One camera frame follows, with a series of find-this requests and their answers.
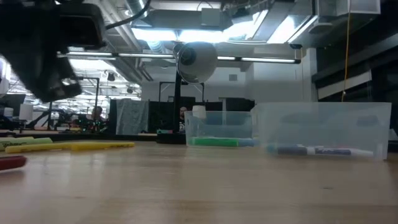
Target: plastic storage container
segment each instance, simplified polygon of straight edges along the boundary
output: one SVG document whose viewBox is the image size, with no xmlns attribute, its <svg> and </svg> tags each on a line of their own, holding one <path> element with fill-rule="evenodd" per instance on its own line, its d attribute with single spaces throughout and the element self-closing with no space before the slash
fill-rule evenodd
<svg viewBox="0 0 398 224">
<path fill-rule="evenodd" d="M 261 103 L 254 112 L 267 152 L 387 159 L 390 103 Z"/>
<path fill-rule="evenodd" d="M 206 111 L 205 116 L 185 112 L 188 146 L 254 146 L 250 112 Z"/>
</svg>

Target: fluorescent light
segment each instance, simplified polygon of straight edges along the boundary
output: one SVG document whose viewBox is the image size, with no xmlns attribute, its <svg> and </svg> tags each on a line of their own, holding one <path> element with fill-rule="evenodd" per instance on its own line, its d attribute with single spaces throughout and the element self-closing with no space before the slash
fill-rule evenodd
<svg viewBox="0 0 398 224">
<path fill-rule="evenodd" d="M 112 70 L 116 71 L 114 66 L 104 62 L 103 60 L 80 60 L 80 59 L 70 59 L 70 64 L 73 68 L 77 69 L 95 69 L 95 70 Z"/>
<path fill-rule="evenodd" d="M 294 20 L 291 16 L 287 16 L 286 19 L 279 25 L 272 36 L 267 40 L 268 44 L 283 44 L 294 34 Z"/>
<path fill-rule="evenodd" d="M 260 28 L 260 25 L 266 18 L 267 14 L 268 10 L 263 10 L 253 15 L 254 25 L 252 26 L 252 29 L 246 34 L 246 40 L 253 38 L 254 34 L 256 34 L 257 30 Z"/>
<path fill-rule="evenodd" d="M 221 7 L 221 2 L 207 1 L 199 3 L 199 1 L 190 2 L 190 1 L 163 0 L 163 1 L 152 1 L 150 3 L 150 7 L 161 10 L 178 9 L 179 11 L 201 11 L 202 8 L 219 9 Z"/>
<path fill-rule="evenodd" d="M 278 58 L 241 58 L 242 62 L 272 62 L 272 63 L 295 63 L 293 59 L 278 59 Z"/>
<path fill-rule="evenodd" d="M 119 54 L 120 57 L 140 57 L 140 58 L 174 58 L 174 55 L 169 54 Z"/>
<path fill-rule="evenodd" d="M 112 56 L 112 53 L 104 53 L 104 52 L 69 52 L 67 53 L 67 55 L 70 56 L 103 56 L 103 57 L 107 57 L 107 56 Z"/>
<path fill-rule="evenodd" d="M 87 60 L 116 60 L 115 57 L 87 57 Z"/>
<path fill-rule="evenodd" d="M 235 60 L 235 57 L 218 56 L 218 60 Z"/>
<path fill-rule="evenodd" d="M 183 30 L 181 35 L 178 37 L 179 41 L 182 42 L 209 42 L 209 43 L 220 43 L 228 39 L 225 38 L 221 31 L 208 31 L 208 30 Z"/>
<path fill-rule="evenodd" d="M 97 88 L 97 86 L 93 85 L 82 85 L 82 88 Z M 114 86 L 99 86 L 99 88 L 114 88 Z"/>
<path fill-rule="evenodd" d="M 138 96 L 108 96 L 111 99 L 132 99 L 132 100 L 141 100 Z"/>
<path fill-rule="evenodd" d="M 297 37 L 299 37 L 305 30 L 310 27 L 316 20 L 318 19 L 318 16 L 312 17 L 303 27 L 301 27 L 287 42 L 291 43 L 293 42 Z"/>
<path fill-rule="evenodd" d="M 176 40 L 177 36 L 173 30 L 169 29 L 131 29 L 139 40 L 144 41 L 163 41 Z"/>
<path fill-rule="evenodd" d="M 33 93 L 20 93 L 20 92 L 8 92 L 7 94 L 25 94 L 27 96 L 32 96 Z"/>
</svg>

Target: yellow cable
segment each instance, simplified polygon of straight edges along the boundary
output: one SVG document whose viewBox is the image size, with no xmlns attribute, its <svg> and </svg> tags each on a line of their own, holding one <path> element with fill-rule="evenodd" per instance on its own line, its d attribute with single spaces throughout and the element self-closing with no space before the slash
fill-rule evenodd
<svg viewBox="0 0 398 224">
<path fill-rule="evenodd" d="M 351 1 L 349 2 L 349 6 L 348 6 L 346 65 L 345 65 L 343 92 L 341 94 L 341 102 L 344 102 L 344 96 L 346 93 L 346 82 L 347 82 L 347 76 L 348 76 L 348 49 L 349 49 L 349 22 L 350 22 L 350 20 L 351 20 Z"/>
<path fill-rule="evenodd" d="M 302 100 L 304 101 L 304 64 L 303 64 L 303 48 L 301 50 L 301 82 L 302 82 Z"/>
</svg>

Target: ceiling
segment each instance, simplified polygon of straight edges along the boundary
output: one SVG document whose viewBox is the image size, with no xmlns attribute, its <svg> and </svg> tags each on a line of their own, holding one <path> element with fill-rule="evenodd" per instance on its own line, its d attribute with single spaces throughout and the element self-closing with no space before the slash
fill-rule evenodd
<svg viewBox="0 0 398 224">
<path fill-rule="evenodd" d="M 132 14 L 126 6 L 126 0 L 86 2 L 99 4 L 107 22 Z M 353 9 L 357 5 L 372 8 L 370 5 L 380 4 L 378 0 L 361 1 L 367 4 L 353 2 Z M 302 44 L 304 47 L 327 47 L 345 37 L 347 11 L 340 7 L 345 3 L 347 0 L 319 0 L 319 4 L 317 0 L 152 0 L 146 17 L 122 29 L 109 30 L 107 38 L 113 49 L 111 51 L 115 52 L 171 54 L 176 40 L 200 40 L 214 43 L 219 56 L 295 58 L 300 54 L 289 43 Z M 213 18 L 214 11 L 207 12 L 211 8 L 220 14 L 218 23 L 208 19 Z M 360 29 L 377 16 L 377 11 L 363 9 L 362 6 L 362 11 L 352 15 L 354 22 L 351 30 Z M 215 23 L 203 26 L 205 21 Z M 329 22 L 331 25 L 322 32 L 317 30 L 316 33 L 310 33 L 318 22 Z M 129 60 L 127 64 L 133 68 L 132 71 L 120 67 L 122 76 L 127 80 L 159 82 L 172 80 L 175 76 L 173 60 Z M 249 67 L 247 63 L 236 62 L 220 62 L 218 66 L 237 68 L 241 72 Z"/>
<path fill-rule="evenodd" d="M 139 0 L 85 0 L 99 6 L 106 24 L 131 16 L 126 1 Z M 290 44 L 304 47 L 324 47 L 344 38 L 347 12 L 341 4 L 347 0 L 152 0 L 147 16 L 106 31 L 106 47 L 102 52 L 147 52 L 170 54 L 175 41 L 196 40 L 214 43 L 219 56 L 237 57 L 299 57 Z M 363 5 L 377 6 L 378 0 L 361 0 L 362 11 L 353 15 L 352 32 L 365 26 L 377 11 L 366 11 Z M 310 33 L 320 22 L 331 26 L 323 32 Z M 100 78 L 100 105 L 109 106 L 109 98 L 118 96 L 139 99 L 140 85 L 145 82 L 173 81 L 174 60 L 140 58 L 87 58 L 74 57 L 71 63 L 79 76 Z M 250 66 L 247 62 L 220 62 L 219 68 L 209 82 L 220 83 L 230 74 L 244 76 Z M 114 82 L 107 81 L 109 73 Z M 13 92 L 23 92 L 17 78 L 12 76 Z M 95 88 L 91 80 L 83 80 L 83 94 L 75 100 L 57 103 L 68 110 L 87 111 L 93 107 Z M 127 93 L 132 87 L 134 92 Z M 43 107 L 33 96 L 29 97 L 37 107 Z"/>
</svg>

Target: marker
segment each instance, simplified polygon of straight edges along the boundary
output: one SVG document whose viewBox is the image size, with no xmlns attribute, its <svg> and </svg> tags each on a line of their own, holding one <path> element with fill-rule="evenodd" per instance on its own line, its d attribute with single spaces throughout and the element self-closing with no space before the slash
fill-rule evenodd
<svg viewBox="0 0 398 224">
<path fill-rule="evenodd" d="M 27 139 L 27 138 L 15 138 L 15 139 L 0 139 L 0 151 L 4 151 L 6 147 L 9 146 L 22 146 L 29 144 L 49 144 L 52 143 L 50 138 L 37 138 L 37 139 Z"/>
<path fill-rule="evenodd" d="M 0 170 L 8 170 L 23 167 L 26 164 L 24 156 L 0 157 Z"/>
<path fill-rule="evenodd" d="M 75 142 L 70 144 L 72 151 L 89 151 L 120 147 L 134 147 L 134 142 Z"/>
<path fill-rule="evenodd" d="M 51 150 L 88 151 L 120 147 L 134 147 L 134 142 L 65 142 L 53 144 L 33 144 L 23 146 L 9 146 L 6 153 L 23 153 Z"/>
<path fill-rule="evenodd" d="M 20 137 L 20 138 L 14 138 L 14 137 L 1 137 L 0 138 L 0 141 L 3 141 L 3 140 L 12 140 L 12 139 L 33 139 L 33 137 Z"/>
<path fill-rule="evenodd" d="M 352 148 L 332 148 L 323 146 L 301 146 L 301 145 L 273 145 L 267 146 L 269 153 L 278 155 L 298 155 L 298 156 L 360 156 L 373 157 L 373 152 Z"/>
<path fill-rule="evenodd" d="M 23 153 L 35 151 L 50 151 L 57 149 L 70 149 L 70 143 L 32 144 L 24 146 L 8 146 L 6 153 Z"/>
</svg>

